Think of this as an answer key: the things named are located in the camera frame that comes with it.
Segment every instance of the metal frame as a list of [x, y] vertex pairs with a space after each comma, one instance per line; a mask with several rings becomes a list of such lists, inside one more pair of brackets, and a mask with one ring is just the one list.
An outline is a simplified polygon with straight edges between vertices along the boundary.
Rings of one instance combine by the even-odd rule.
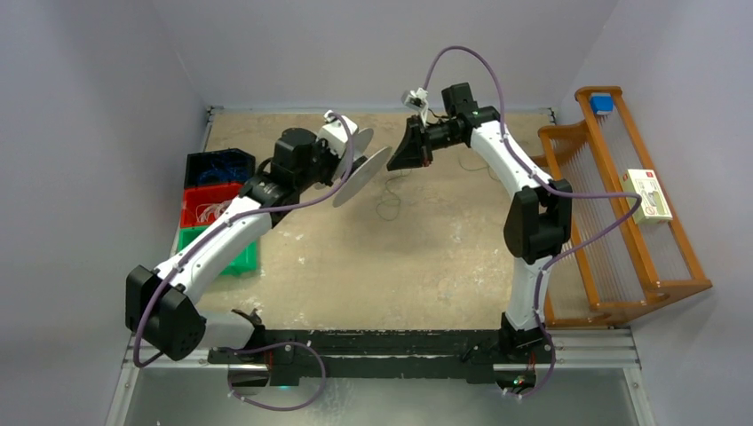
[[[552, 330], [557, 356], [555, 368], [566, 369], [620, 369], [625, 375], [630, 394], [630, 403], [638, 420], [638, 426], [654, 426], [654, 415], [648, 402], [648, 396], [643, 385], [640, 372], [640, 359], [628, 328], [623, 329], [593, 329], [593, 330]], [[133, 356], [133, 341], [128, 346], [123, 357], [123, 369], [118, 380], [113, 403], [107, 416], [106, 426], [123, 426], [128, 414], [133, 391], [139, 379], [139, 369], [131, 362]], [[148, 358], [156, 353], [151, 346], [142, 347], [141, 357]], [[158, 359], [148, 368], [211, 368], [224, 370], [258, 371], [266, 373], [263, 364], [251, 365], [220, 365], [209, 364], [207, 357], [209, 350], [192, 352], [180, 361]], [[538, 364], [537, 368], [547, 368], [548, 364]], [[516, 370], [525, 365], [497, 364], [495, 371]]]

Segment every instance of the gray wall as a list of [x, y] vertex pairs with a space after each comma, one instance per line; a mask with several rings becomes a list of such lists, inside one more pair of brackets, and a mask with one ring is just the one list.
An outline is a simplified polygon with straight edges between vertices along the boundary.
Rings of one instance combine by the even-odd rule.
[[562, 103], [618, 84], [715, 287], [635, 324], [660, 424], [750, 424], [753, 241], [747, 0], [621, 0]]
[[[155, 0], [204, 100], [227, 107], [400, 108], [449, 44], [480, 51], [510, 108], [565, 95], [617, 0]], [[495, 99], [475, 59], [438, 67], [433, 99], [469, 81]]]
[[202, 102], [148, 0], [0, 4], [0, 423], [105, 421]]

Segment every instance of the gray floor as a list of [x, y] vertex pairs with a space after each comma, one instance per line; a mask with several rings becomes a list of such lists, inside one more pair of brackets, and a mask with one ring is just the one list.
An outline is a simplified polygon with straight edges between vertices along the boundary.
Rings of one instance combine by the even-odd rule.
[[[518, 403], [495, 385], [460, 380], [333, 379], [312, 406], [273, 413], [227, 397], [226, 370], [146, 369], [140, 373], [127, 425], [637, 425], [621, 369], [555, 370], [541, 393]], [[295, 405], [315, 379], [294, 388], [265, 388], [256, 398]]]

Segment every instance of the beige table surface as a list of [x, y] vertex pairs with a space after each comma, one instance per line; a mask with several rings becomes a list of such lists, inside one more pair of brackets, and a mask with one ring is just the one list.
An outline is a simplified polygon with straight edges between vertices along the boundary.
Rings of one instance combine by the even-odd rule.
[[[349, 114], [375, 131], [369, 146], [396, 147], [406, 114]], [[513, 137], [541, 153], [536, 132], [547, 114], [508, 114]], [[208, 151], [230, 147], [271, 156], [289, 127], [317, 131], [320, 114], [221, 113]], [[465, 146], [435, 153], [430, 168], [389, 182], [381, 171], [339, 209], [324, 202], [290, 213], [259, 242], [256, 272], [220, 277], [199, 307], [258, 308], [272, 328], [494, 328], [510, 300], [512, 257], [502, 229], [510, 197]], [[327, 189], [310, 190], [310, 200]]]

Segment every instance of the white box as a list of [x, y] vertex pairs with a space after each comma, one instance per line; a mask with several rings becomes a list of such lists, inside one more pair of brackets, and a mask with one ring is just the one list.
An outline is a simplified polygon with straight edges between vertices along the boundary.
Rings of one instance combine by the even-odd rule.
[[[636, 224], [663, 224], [672, 220], [670, 206], [653, 170], [628, 169], [622, 175], [622, 190], [643, 197], [640, 209], [633, 214]], [[628, 203], [632, 207], [635, 200], [629, 199]]]

